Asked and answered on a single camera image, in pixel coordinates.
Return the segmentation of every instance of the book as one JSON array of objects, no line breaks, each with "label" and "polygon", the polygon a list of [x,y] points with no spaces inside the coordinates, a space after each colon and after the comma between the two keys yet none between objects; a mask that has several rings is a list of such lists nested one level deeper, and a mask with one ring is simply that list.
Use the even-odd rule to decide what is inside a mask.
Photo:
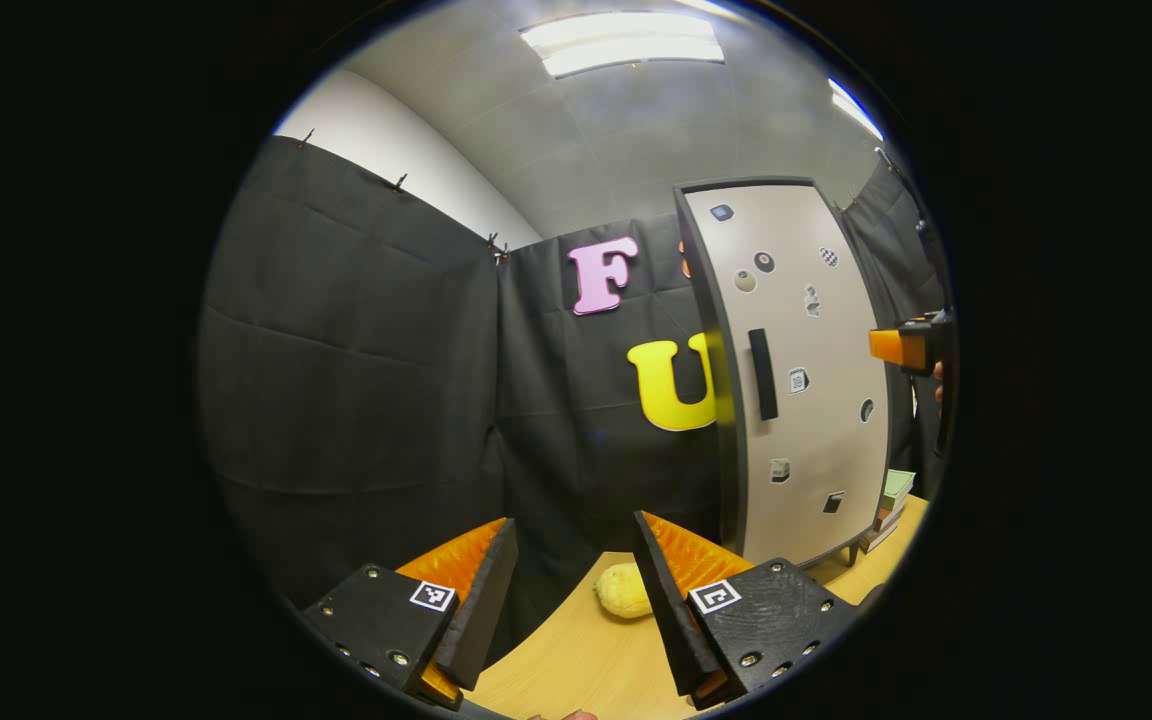
[{"label": "book", "polygon": [[914,473],[907,473],[904,470],[887,470],[887,482],[882,485],[882,500],[878,502],[878,506],[886,507],[887,510],[895,509],[897,505],[905,501],[910,487],[914,487]]},{"label": "book", "polygon": [[900,511],[896,511],[896,514],[892,515],[892,517],[896,520],[888,523],[886,530],[882,530],[882,532],[878,532],[878,530],[869,530],[869,532],[861,538],[861,550],[864,550],[865,553],[873,552],[874,548],[878,547],[878,543],[884,541],[884,539],[887,539],[887,537],[892,535],[893,530],[896,529],[897,520],[900,520]]},{"label": "book", "polygon": [[874,532],[881,533],[887,529],[887,525],[895,523],[896,517],[900,515],[901,510],[905,508],[905,499],[902,497],[896,507],[892,507],[890,510],[886,507],[879,507],[878,516],[874,518]]}]

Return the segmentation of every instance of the fluorescent light panel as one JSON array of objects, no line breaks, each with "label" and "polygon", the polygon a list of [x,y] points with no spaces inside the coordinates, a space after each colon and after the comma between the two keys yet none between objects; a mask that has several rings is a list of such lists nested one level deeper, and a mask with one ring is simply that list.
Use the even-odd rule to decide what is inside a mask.
[{"label": "fluorescent light panel", "polygon": [[736,13],[733,13],[732,10],[723,8],[719,3],[711,3],[710,0],[675,0],[675,3],[687,5],[689,6],[689,8],[695,8],[704,13],[718,15],[719,18],[732,20],[733,23],[741,23],[741,24],[746,23],[745,18],[742,18]]},{"label": "fluorescent light panel", "polygon": [[847,97],[841,94],[833,96],[833,104],[835,104],[844,113],[851,115],[851,118],[854,118],[856,122],[861,123],[861,126],[864,126],[865,129],[870,131],[870,135],[873,135],[874,137],[878,138],[879,142],[882,142],[882,132],[878,131],[878,128],[874,127],[874,123],[869,122],[869,118],[867,115],[865,115],[865,111],[861,109],[859,105],[856,105],[850,99],[847,99]]},{"label": "fluorescent light panel", "polygon": [[723,61],[714,29],[687,15],[594,13],[520,32],[554,77],[641,60]]}]

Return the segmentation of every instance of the hand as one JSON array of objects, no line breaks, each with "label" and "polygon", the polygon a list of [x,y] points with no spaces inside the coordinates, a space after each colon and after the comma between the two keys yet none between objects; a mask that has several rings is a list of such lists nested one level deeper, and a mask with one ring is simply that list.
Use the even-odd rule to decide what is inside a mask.
[{"label": "hand", "polygon": [[[544,717],[531,715],[528,717],[526,720],[545,720],[545,719]],[[577,710],[576,712],[573,712],[570,715],[563,717],[563,720],[598,720],[598,715],[594,715],[593,712],[585,712],[584,710]]]}]

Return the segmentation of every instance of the orange object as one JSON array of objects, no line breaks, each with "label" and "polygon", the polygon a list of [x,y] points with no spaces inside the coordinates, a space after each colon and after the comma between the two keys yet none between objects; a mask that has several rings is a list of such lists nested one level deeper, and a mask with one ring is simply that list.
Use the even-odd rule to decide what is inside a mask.
[{"label": "orange object", "polygon": [[723,550],[707,539],[692,533],[668,520],[660,520],[650,511],[643,511],[647,526],[657,538],[664,561],[669,567],[673,582],[679,585],[682,597],[697,588],[719,579],[730,578],[736,573],[753,568],[753,562]]},{"label": "orange object", "polygon": [[[486,525],[440,544],[394,571],[411,579],[454,588],[463,605],[465,598],[470,597],[470,586],[473,585],[475,575],[479,574],[479,566],[488,553],[488,546],[503,523],[505,518],[492,520]],[[461,612],[461,608],[457,607],[456,612]],[[430,660],[420,674],[420,691],[431,698],[442,696],[447,702],[455,702],[461,688]]]},{"label": "orange object", "polygon": [[869,354],[901,367],[927,369],[927,339],[900,331],[870,331]]},{"label": "orange object", "polygon": [[717,691],[718,688],[721,688],[726,684],[727,684],[727,673],[718,670],[717,673],[710,674],[708,677],[705,679],[705,682],[700,683],[700,687],[696,688],[695,696],[696,697],[708,696],[708,694]]}]

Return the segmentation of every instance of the checkered sticker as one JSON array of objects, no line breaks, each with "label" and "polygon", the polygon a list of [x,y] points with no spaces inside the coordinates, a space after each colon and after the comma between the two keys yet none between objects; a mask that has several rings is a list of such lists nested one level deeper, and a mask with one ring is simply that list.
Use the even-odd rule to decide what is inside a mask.
[{"label": "checkered sticker", "polygon": [[719,579],[718,583],[712,583],[705,585],[705,588],[697,588],[691,591],[692,600],[696,600],[696,605],[700,607],[702,615],[708,615],[710,612],[721,609],[740,600],[740,592],[736,592],[736,588],[732,586],[727,579]]},{"label": "checkered sticker", "polygon": [[456,594],[456,589],[422,582],[420,586],[416,588],[416,592],[412,593],[411,601],[420,607],[429,607],[431,611],[444,612],[447,611],[454,594]]}]

